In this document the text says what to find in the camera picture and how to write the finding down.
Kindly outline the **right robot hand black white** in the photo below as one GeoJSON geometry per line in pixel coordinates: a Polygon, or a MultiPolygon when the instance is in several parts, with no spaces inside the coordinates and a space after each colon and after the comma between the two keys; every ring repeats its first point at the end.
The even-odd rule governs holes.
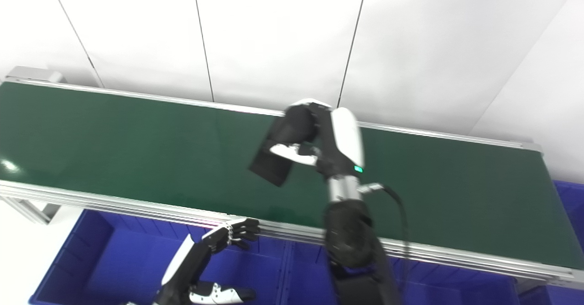
{"type": "Polygon", "coordinates": [[[307,98],[284,110],[263,145],[268,154],[314,166],[325,178],[363,173],[365,155],[354,114],[307,98]]]}

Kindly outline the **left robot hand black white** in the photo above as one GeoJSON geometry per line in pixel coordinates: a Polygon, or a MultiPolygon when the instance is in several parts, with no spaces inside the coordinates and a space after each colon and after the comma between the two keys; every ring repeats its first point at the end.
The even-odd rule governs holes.
{"type": "Polygon", "coordinates": [[[257,240],[261,229],[255,218],[238,218],[217,225],[196,241],[187,235],[163,275],[154,305],[235,305],[256,299],[250,288],[234,288],[201,280],[212,255],[235,245],[242,250],[257,240]]]}

